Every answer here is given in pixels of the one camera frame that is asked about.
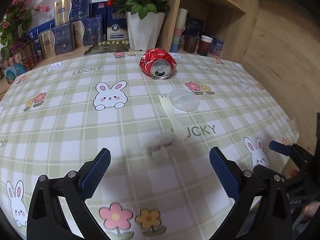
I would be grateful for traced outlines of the person's right hand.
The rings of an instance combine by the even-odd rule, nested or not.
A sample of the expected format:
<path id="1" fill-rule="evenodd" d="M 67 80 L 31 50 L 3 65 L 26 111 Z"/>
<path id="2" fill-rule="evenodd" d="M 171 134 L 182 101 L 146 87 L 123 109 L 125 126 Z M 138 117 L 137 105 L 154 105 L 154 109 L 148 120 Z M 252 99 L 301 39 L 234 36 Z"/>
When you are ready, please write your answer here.
<path id="1" fill-rule="evenodd" d="M 292 168 L 285 182 L 291 206 L 301 208 L 302 222 L 307 222 L 319 209 L 319 173 Z"/>

